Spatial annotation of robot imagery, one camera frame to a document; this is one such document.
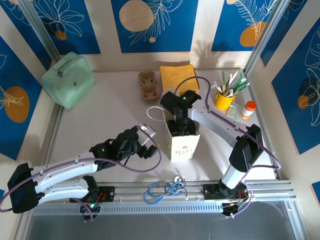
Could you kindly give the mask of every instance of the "yellow cup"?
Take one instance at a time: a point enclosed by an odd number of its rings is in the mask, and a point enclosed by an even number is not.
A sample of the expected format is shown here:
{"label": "yellow cup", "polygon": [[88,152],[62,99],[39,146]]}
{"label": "yellow cup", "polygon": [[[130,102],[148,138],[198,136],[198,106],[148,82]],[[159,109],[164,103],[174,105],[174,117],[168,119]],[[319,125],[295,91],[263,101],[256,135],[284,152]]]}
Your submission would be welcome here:
{"label": "yellow cup", "polygon": [[226,110],[230,107],[233,100],[235,100],[236,96],[232,97],[225,97],[222,96],[219,91],[216,91],[215,99],[214,99],[214,105],[219,110]]}

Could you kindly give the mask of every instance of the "white table surface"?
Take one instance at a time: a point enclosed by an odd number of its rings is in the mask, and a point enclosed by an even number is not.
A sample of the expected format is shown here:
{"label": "white table surface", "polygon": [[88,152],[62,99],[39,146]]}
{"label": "white table surface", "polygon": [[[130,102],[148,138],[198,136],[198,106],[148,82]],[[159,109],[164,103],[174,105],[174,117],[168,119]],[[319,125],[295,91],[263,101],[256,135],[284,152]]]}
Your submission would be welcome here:
{"label": "white table surface", "polygon": [[[234,70],[225,70],[226,75]],[[57,163],[81,154],[98,143],[114,139],[119,133],[138,124],[152,126],[156,131],[154,139],[160,144],[163,159],[153,171],[136,173],[120,166],[114,166],[94,173],[97,182],[143,182],[171,181],[176,175],[184,175],[188,181],[219,180],[229,166],[229,156],[232,148],[216,133],[200,127],[201,136],[193,159],[185,162],[171,163],[168,159],[168,146],[162,122],[149,119],[147,108],[160,106],[156,103],[146,103],[140,97],[138,71],[95,72],[96,83],[71,110],[65,110],[57,131],[49,163]],[[160,74],[157,74],[157,85],[162,90]],[[222,83],[221,70],[197,70],[197,76],[208,78],[210,82]],[[206,92],[206,83],[199,79],[200,89]],[[238,94],[235,102],[244,106],[250,100],[246,89]],[[151,109],[150,115],[161,119],[160,109]],[[250,126],[258,124],[254,113],[249,120],[242,123]],[[137,155],[130,158],[127,166],[145,170],[153,167],[159,159],[155,154],[152,158],[141,159]],[[269,156],[264,152],[255,164],[270,165]],[[273,180],[275,174],[269,168],[255,168],[247,180]]]}

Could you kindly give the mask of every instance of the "blue cable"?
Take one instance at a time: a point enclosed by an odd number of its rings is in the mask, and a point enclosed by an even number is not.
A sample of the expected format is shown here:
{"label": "blue cable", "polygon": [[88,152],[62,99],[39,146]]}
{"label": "blue cable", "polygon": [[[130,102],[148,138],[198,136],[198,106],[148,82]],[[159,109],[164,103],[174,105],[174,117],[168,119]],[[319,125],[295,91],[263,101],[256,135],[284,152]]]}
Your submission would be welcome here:
{"label": "blue cable", "polygon": [[[173,196],[176,194],[181,194],[183,191],[183,189],[185,188],[185,184],[181,181],[177,181],[173,184],[170,184],[168,182],[166,182],[164,184],[164,194],[159,194],[159,195],[155,195],[152,193],[151,189],[153,187],[159,187],[163,185],[163,183],[160,182],[155,182],[155,183],[151,183],[148,187],[148,190],[144,193],[143,195],[143,199],[147,204],[158,204],[160,203],[166,196]],[[150,195],[150,197],[157,199],[156,201],[149,201],[147,200],[147,196]]]}

